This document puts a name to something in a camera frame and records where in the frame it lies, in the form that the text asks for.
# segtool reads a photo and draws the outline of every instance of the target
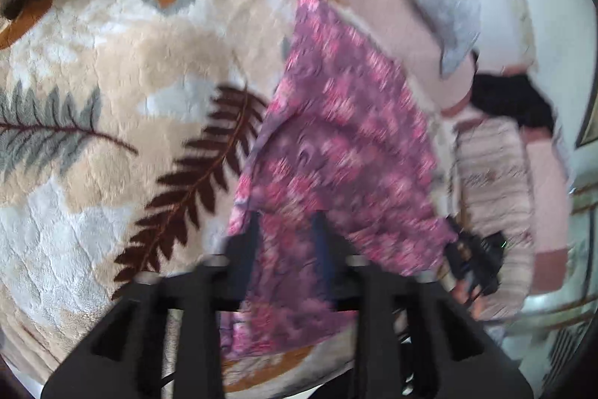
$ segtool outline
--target beige blanket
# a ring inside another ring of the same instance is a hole
[[[283,73],[296,1],[29,0],[0,21],[9,361],[45,382],[138,271],[184,271],[217,250],[259,130],[245,109],[267,103]],[[216,98],[237,110],[237,130],[206,156],[202,132],[223,117]],[[227,361],[227,391],[261,399],[312,386],[348,365],[352,344],[348,329]]]

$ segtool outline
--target dark cloth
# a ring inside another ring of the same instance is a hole
[[[476,73],[471,103],[488,115],[515,119],[519,127],[546,127],[551,135],[554,133],[552,108],[526,73],[513,76]]]
[[[0,355],[0,397],[2,399],[34,399],[19,382]]]

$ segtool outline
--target pink blanket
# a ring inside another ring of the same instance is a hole
[[[316,343],[352,316],[322,295],[310,216],[384,268],[437,266],[454,234],[434,214],[435,159],[400,66],[322,0],[300,0],[286,74],[239,182],[229,231],[259,211],[263,244],[243,312],[223,320],[232,355]]]

